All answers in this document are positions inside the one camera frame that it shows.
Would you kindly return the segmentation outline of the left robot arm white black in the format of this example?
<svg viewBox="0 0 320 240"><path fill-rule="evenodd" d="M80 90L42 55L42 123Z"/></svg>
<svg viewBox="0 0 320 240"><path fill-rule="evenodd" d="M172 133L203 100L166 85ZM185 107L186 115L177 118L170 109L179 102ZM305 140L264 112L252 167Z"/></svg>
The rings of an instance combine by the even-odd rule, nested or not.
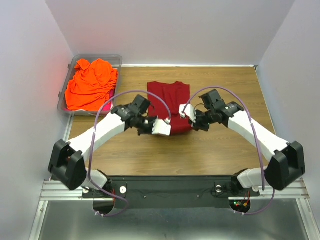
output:
<svg viewBox="0 0 320 240"><path fill-rule="evenodd" d="M79 187L103 188L108 178L101 172L92 173L90 168L86 168L86 161L91 161L94 151L108 140L129 128L136 128L139 135L160 134L166 122L157 116L145 116L150 104L146 98L137 95L130 104L115 106L100 122L81 135L69 141L57 141L53 146L48 171L69 190Z"/></svg>

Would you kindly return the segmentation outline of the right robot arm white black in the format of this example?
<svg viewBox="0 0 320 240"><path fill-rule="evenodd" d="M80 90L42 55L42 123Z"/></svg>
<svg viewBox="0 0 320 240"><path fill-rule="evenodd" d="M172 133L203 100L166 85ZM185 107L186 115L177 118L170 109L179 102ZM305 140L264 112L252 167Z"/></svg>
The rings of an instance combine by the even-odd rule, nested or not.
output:
<svg viewBox="0 0 320 240"><path fill-rule="evenodd" d="M179 114L188 118L195 131L207 132L210 125L222 124L256 148L259 167L235 173L232 182L237 189L264 188L269 184L282 191L305 174L304 148L299 142L289 142L267 130L252 118L242 100L225 103L217 86L209 86L208 90L200 96L205 111L187 102L180 105Z"/></svg>

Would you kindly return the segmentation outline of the dark red t shirt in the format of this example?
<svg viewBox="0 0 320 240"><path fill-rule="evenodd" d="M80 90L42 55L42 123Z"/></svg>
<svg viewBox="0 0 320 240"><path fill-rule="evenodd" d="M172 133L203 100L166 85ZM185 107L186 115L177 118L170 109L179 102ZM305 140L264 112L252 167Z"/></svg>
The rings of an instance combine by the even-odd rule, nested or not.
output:
<svg viewBox="0 0 320 240"><path fill-rule="evenodd" d="M152 81L147 83L147 91L160 97L171 112L171 135L184 134L192 130L188 119L181 118L179 107L190 98L190 86L180 81L174 83L161 83ZM148 115L158 116L161 119L168 117L168 111L161 101L152 95L148 95L152 105L148 108Z"/></svg>

